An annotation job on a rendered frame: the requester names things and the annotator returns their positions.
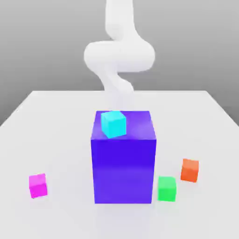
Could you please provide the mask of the small cyan cube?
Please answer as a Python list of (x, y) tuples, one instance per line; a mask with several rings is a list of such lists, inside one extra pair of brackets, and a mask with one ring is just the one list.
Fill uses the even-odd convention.
[(100, 116), (101, 130), (107, 138), (126, 135), (127, 119), (120, 111), (103, 112)]

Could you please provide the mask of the small green cube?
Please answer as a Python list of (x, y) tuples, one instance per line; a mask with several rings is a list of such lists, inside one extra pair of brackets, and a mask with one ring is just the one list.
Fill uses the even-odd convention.
[(158, 200), (174, 202), (176, 200), (176, 179), (171, 176), (159, 176)]

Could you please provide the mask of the small orange cube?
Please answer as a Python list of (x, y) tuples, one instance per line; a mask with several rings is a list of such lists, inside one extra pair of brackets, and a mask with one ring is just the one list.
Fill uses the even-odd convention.
[(199, 171), (199, 161), (183, 159), (180, 179), (183, 181), (196, 183), (198, 171)]

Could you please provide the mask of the small magenta cube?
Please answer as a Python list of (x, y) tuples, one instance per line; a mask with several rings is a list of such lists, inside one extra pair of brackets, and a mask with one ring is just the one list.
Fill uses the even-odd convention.
[(28, 185), (31, 198), (42, 197), (48, 194), (45, 174), (29, 176)]

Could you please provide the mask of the large purple box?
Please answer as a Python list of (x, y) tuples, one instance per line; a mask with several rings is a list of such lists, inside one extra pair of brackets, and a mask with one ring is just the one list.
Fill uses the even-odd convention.
[(95, 203), (151, 203), (156, 135), (150, 112), (123, 111), (127, 134), (112, 139), (101, 130), (101, 113), (96, 112), (91, 134)]

